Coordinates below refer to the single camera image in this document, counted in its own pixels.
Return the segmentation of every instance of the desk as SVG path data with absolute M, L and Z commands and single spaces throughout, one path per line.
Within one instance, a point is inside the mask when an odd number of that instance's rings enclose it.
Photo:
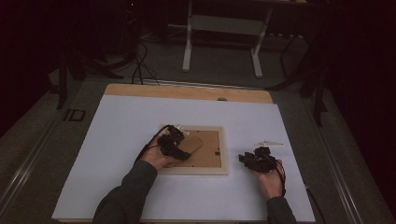
M 257 43 L 255 47 L 251 49 L 250 55 L 253 62 L 255 76 L 257 78 L 261 78 L 262 68 L 260 65 L 259 51 L 262 46 L 262 41 L 265 37 L 268 23 L 273 13 L 274 5 L 276 4 L 307 5 L 307 3 L 305 0 L 296 0 L 296 1 L 289 1 L 289 0 L 260 1 L 259 0 L 257 2 L 263 2 L 264 4 L 268 5 L 268 8 L 264 12 L 265 17 L 263 21 L 196 15 L 192 12 L 192 0 L 190 0 L 189 9 L 188 9 L 188 19 L 187 19 L 187 42 L 186 42 L 186 49 L 184 52 L 182 70 L 184 72 L 190 71 L 192 30 L 205 30 L 205 31 L 214 31 L 214 32 L 241 34 L 241 35 L 256 35 L 258 37 Z
M 213 101 L 220 97 L 229 102 Z M 131 168 L 131 158 L 158 131 L 158 124 L 177 120 L 223 126 L 230 172 L 159 175 L 147 197 L 143 221 L 264 220 L 265 200 L 257 180 L 237 161 L 238 154 L 252 151 L 255 142 L 267 140 L 264 137 L 286 145 L 272 149 L 272 155 L 285 164 L 286 198 L 297 220 L 315 221 L 282 119 L 271 103 L 266 91 L 110 84 L 52 217 L 62 222 L 91 221 L 97 204 L 120 183 Z M 203 106 L 206 112 L 194 113 Z

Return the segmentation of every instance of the cardboard sheet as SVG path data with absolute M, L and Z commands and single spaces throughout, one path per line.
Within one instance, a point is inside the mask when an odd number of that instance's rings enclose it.
M 285 166 L 293 214 L 298 221 L 315 221 L 277 105 L 109 95 L 101 100 L 52 217 L 92 218 L 97 204 L 120 184 L 164 123 L 223 127 L 229 173 L 159 175 L 142 220 L 265 220 L 259 183 L 238 154 L 268 140 L 285 144 L 271 148 L 271 155 Z

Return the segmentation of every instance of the person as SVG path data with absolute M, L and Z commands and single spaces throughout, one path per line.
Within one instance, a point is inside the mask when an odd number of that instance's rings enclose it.
M 155 139 L 131 171 L 122 179 L 121 185 L 111 190 L 98 204 L 93 216 L 94 224 L 135 224 L 139 223 L 146 201 L 158 171 L 166 164 L 178 160 L 164 156 Z M 271 224 L 295 223 L 296 219 L 287 200 L 282 197 L 282 183 L 277 172 L 267 174 L 251 171 L 261 185 L 267 198 L 268 222 Z

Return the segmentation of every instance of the forearm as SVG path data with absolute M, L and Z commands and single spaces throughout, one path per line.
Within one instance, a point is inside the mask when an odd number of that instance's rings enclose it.
M 137 161 L 122 179 L 121 186 L 111 190 L 99 203 L 93 223 L 138 223 L 156 176 L 157 170 L 152 165 Z
M 296 223 L 288 201 L 283 197 L 272 198 L 267 201 L 268 222 L 270 224 Z

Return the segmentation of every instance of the table leg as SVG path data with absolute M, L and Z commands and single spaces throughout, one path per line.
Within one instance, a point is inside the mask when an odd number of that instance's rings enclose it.
M 184 59 L 183 59 L 183 72 L 190 71 L 190 61 L 191 61 L 191 20 L 192 20 L 192 1 L 189 1 L 189 16 L 187 18 L 187 43 L 186 49 L 184 50 Z
M 262 28 L 259 33 L 259 40 L 257 42 L 257 45 L 254 49 L 251 50 L 251 60 L 253 61 L 254 74 L 257 78 L 262 78 L 262 67 L 260 66 L 259 51 L 262 47 L 262 41 L 264 40 L 265 32 L 267 30 L 272 12 L 273 9 L 271 7 L 268 8 L 267 15 L 265 16 L 265 21 L 262 23 Z

